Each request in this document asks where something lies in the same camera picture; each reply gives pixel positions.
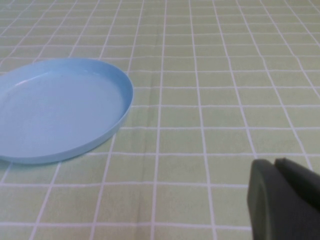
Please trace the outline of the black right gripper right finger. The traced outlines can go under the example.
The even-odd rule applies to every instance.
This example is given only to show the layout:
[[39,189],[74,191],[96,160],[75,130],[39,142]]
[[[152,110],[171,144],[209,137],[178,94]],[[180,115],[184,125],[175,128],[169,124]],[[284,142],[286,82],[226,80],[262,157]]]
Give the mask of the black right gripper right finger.
[[320,176],[287,158],[277,158],[275,167],[304,200],[320,199]]

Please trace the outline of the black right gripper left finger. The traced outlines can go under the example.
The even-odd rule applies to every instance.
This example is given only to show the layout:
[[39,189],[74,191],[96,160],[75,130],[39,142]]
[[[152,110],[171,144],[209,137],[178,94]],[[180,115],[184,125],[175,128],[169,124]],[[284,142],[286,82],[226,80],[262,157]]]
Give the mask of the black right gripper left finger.
[[251,164],[247,206],[255,240],[318,240],[320,200],[304,200],[266,159]]

